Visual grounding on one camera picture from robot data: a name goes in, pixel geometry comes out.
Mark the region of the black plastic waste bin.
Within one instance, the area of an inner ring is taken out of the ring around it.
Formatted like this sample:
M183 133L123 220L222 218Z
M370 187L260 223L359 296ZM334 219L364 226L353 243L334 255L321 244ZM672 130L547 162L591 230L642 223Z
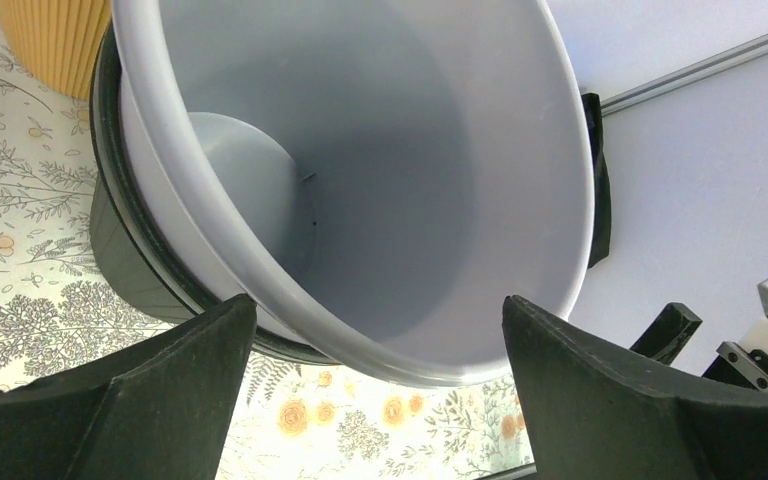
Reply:
M222 302L189 272L148 212L126 153L120 114L122 69L112 22L98 49L91 87L91 136L98 167L89 237L101 274L126 303L177 325ZM610 255L611 190L604 155L601 98L581 95L595 183L595 220L588 269ZM318 350L258 326L253 350L304 365L341 365Z

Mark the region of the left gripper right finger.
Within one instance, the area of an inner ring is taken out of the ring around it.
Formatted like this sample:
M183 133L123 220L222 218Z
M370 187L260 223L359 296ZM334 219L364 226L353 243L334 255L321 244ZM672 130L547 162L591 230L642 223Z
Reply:
M673 369L512 295L502 331L541 479L768 479L768 393Z

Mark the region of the grey plastic waste bin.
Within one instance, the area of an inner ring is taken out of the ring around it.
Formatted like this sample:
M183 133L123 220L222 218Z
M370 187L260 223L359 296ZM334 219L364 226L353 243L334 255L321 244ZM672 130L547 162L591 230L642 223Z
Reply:
M594 224L543 1L116 1L150 218L207 292L364 374L498 378L502 304L567 319Z

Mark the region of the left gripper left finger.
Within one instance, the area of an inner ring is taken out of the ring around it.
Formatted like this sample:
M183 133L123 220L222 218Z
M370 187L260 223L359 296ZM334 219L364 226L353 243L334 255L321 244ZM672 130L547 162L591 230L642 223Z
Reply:
M212 479L256 330L238 295L152 338L0 391L0 479Z

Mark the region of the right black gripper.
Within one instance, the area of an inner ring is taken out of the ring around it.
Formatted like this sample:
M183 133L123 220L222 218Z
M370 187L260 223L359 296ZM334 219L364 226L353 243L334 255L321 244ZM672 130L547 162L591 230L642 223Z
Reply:
M630 351L670 366L703 320L683 303L670 302L658 314ZM731 341L716 348L717 357L703 378L768 393L768 354L744 350Z

